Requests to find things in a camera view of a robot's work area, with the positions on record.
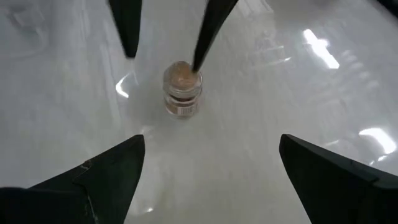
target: jar label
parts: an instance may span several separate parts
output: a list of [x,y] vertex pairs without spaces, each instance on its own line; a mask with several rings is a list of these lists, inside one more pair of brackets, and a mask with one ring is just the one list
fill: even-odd
[[197,108],[197,103],[194,103],[193,105],[187,107],[177,107],[177,115],[191,116],[196,112]]

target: jar lid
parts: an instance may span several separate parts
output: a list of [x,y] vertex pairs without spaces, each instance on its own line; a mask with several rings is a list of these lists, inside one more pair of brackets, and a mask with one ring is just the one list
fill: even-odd
[[187,62],[175,62],[164,72],[163,90],[176,98],[191,98],[201,92],[201,73],[192,73]]

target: barcode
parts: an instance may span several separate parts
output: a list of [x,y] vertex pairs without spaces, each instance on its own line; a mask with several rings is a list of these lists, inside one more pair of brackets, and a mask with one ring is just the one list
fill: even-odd
[[197,104],[188,107],[178,107],[178,115],[192,115],[197,109]]

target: small glass jar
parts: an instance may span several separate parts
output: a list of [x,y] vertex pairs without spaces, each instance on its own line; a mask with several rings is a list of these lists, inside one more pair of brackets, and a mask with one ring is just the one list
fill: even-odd
[[187,62],[175,62],[164,72],[163,91],[166,109],[178,117],[190,117],[198,110],[202,75],[192,73]]

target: white table surface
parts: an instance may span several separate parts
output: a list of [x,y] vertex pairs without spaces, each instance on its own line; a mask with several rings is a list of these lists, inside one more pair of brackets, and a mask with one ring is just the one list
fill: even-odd
[[166,112],[162,74],[191,62],[205,0],[144,0],[135,60],[105,0],[47,2],[43,47],[0,59],[0,186],[29,187],[140,133],[126,223],[310,223],[282,133],[398,175],[398,20],[376,1],[239,0],[188,120]]

